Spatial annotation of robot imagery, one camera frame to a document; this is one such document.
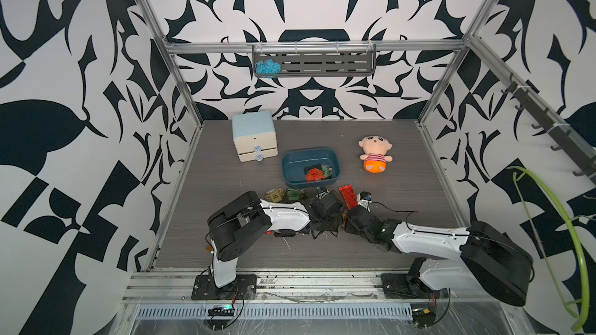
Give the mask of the red long tea sachet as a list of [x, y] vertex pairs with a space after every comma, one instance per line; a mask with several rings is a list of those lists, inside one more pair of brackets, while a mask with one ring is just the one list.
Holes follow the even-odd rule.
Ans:
[[358, 205], [357, 195], [351, 185], [343, 185], [338, 188], [345, 202], [345, 207], [349, 211]]

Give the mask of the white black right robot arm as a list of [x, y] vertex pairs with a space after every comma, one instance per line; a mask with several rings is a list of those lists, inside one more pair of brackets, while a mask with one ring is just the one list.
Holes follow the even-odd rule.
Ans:
[[482, 289], [511, 306], [526, 304], [534, 275], [529, 253], [488, 223], [436, 228], [400, 220], [381, 220], [363, 206], [352, 208], [345, 230], [380, 250], [417, 254], [410, 276], [414, 285], [431, 291]]

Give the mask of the small blue cream drawer cabinet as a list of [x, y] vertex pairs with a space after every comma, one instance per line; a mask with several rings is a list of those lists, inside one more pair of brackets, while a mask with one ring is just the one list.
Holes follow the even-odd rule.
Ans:
[[276, 130], [269, 111], [234, 116], [232, 135], [240, 162], [263, 161], [278, 155]]

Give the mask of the blue crumpled item on shelf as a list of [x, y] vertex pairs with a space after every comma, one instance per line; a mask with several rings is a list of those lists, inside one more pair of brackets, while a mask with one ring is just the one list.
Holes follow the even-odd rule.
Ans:
[[282, 71], [281, 63], [275, 62], [272, 59], [259, 60], [255, 64], [255, 73], [260, 77], [273, 78]]

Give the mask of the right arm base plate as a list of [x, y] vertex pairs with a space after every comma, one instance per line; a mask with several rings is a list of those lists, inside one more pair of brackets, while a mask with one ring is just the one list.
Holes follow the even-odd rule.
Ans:
[[385, 273], [380, 276], [386, 299], [442, 299], [448, 290], [434, 290], [414, 275]]

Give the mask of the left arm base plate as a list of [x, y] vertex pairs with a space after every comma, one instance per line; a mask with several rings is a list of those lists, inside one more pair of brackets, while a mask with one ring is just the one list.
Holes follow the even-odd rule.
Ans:
[[215, 285], [211, 275], [198, 275], [192, 286], [191, 299], [194, 301], [252, 299], [257, 289], [257, 275], [238, 275], [221, 288]]

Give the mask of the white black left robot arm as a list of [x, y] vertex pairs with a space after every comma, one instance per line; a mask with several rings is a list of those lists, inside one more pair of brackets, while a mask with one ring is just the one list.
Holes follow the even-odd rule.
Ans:
[[316, 239], [323, 233], [336, 234], [342, 214], [343, 204], [335, 192], [294, 203], [270, 203], [256, 192], [246, 192], [208, 218], [205, 239], [212, 249], [212, 282], [216, 288], [235, 283], [239, 257], [268, 232]]

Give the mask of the black wall hook rail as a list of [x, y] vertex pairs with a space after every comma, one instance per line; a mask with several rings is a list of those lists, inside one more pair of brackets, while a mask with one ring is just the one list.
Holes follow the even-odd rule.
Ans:
[[595, 183], [595, 149], [588, 141], [563, 119], [531, 85], [524, 84], [514, 72], [508, 73], [508, 87], [501, 91], [517, 103], [515, 109], [520, 116], [526, 112], [534, 123], [531, 127], [539, 134], [546, 134], [553, 141], [552, 151], [564, 152], [577, 166], [573, 175], [587, 178]]

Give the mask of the plush doll orange pants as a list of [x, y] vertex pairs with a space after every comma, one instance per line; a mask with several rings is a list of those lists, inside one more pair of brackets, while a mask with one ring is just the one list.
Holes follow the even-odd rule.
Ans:
[[386, 171], [386, 164], [393, 160], [387, 154], [393, 147], [388, 139], [381, 136], [365, 136], [359, 141], [359, 146], [363, 150], [359, 158], [367, 172], [380, 174]]

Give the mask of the green label tea bag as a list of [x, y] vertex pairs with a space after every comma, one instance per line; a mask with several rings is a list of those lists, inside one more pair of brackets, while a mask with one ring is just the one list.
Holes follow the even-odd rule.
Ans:
[[291, 203], [297, 202], [306, 198], [306, 191], [305, 189], [287, 189], [286, 198]]

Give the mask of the yellow label tea bag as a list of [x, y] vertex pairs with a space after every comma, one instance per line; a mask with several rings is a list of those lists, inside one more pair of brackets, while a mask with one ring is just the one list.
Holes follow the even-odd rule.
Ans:
[[284, 197], [285, 191], [283, 188], [271, 189], [265, 194], [265, 200], [269, 203], [281, 203]]

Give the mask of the grey perforated wall shelf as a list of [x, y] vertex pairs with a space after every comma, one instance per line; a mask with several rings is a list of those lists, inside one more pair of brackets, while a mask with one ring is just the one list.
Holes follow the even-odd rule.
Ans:
[[295, 43], [288, 47], [254, 46], [251, 52], [253, 73], [259, 60], [281, 63], [282, 71], [273, 78], [323, 78], [370, 76], [376, 69], [377, 48], [373, 45], [351, 47], [336, 43], [331, 46], [306, 46]]

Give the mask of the teal plastic storage box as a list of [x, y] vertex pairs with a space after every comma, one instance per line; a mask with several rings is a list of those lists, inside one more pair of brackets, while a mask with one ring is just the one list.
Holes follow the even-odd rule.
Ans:
[[[323, 166], [331, 169], [329, 178], [310, 181], [308, 172], [313, 169], [323, 170]], [[282, 157], [282, 178], [292, 189], [316, 188], [334, 184], [341, 176], [341, 165], [337, 154], [330, 148], [319, 147], [294, 150]]]

